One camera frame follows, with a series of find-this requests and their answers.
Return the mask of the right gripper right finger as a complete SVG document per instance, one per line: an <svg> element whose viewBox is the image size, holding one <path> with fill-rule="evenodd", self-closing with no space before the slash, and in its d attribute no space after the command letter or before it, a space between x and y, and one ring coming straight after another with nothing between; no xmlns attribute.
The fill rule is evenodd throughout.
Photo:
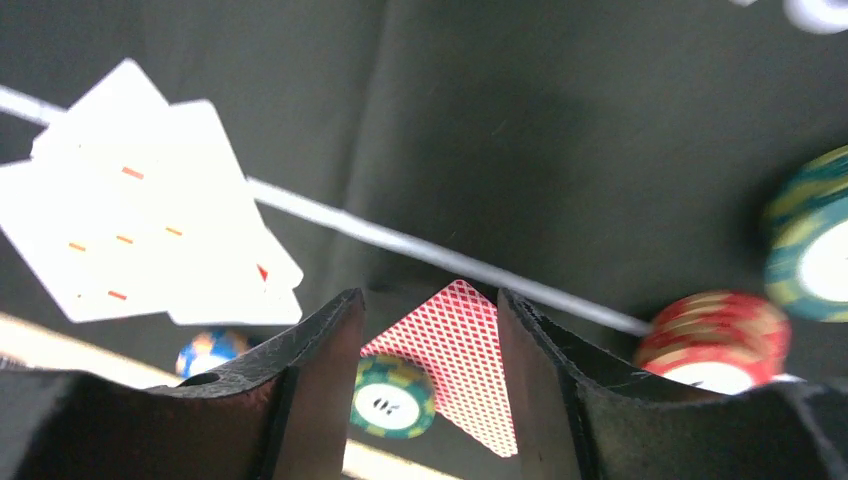
<svg viewBox="0 0 848 480"><path fill-rule="evenodd" d="M724 396L644 371L501 290L497 324L525 479L843 479L847 384Z"/></svg>

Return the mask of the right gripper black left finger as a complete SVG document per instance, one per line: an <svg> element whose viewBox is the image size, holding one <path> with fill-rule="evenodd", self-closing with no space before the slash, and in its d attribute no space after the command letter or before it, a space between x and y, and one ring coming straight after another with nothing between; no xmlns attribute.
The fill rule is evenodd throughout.
<svg viewBox="0 0 848 480"><path fill-rule="evenodd" d="M242 356L174 384L6 315L5 479L338 479L365 307L339 293Z"/></svg>

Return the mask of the blue poker chip stack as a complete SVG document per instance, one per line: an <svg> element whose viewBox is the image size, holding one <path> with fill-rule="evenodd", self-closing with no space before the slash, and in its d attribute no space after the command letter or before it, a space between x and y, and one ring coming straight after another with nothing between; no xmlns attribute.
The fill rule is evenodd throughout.
<svg viewBox="0 0 848 480"><path fill-rule="evenodd" d="M175 371L182 378L190 378L241 356L255 345L253 339L233 330L203 331L180 350Z"/></svg>

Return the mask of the green poker chip stack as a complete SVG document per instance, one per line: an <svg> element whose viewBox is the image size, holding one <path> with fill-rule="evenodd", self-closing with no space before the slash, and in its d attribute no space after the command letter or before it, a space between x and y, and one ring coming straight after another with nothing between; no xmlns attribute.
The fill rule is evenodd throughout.
<svg viewBox="0 0 848 480"><path fill-rule="evenodd" d="M376 437L416 438L434 421L435 398L424 369L399 357L366 356L358 364L350 423Z"/></svg>

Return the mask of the red backed card bottom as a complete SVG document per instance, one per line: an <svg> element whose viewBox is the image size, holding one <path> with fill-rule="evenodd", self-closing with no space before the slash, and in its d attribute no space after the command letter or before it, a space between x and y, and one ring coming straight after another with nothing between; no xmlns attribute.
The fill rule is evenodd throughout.
<svg viewBox="0 0 848 480"><path fill-rule="evenodd" d="M362 347L424 369L441 415L496 455L518 452L507 393L497 308L464 280L437 292Z"/></svg>

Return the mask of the red poker chip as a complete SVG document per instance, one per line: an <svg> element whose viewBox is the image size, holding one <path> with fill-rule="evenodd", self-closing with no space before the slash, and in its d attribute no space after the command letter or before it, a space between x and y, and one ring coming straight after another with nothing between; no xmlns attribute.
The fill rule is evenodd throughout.
<svg viewBox="0 0 848 480"><path fill-rule="evenodd" d="M633 357L635 366L668 380L736 395L784 373L791 326L770 302L713 290L660 311Z"/></svg>

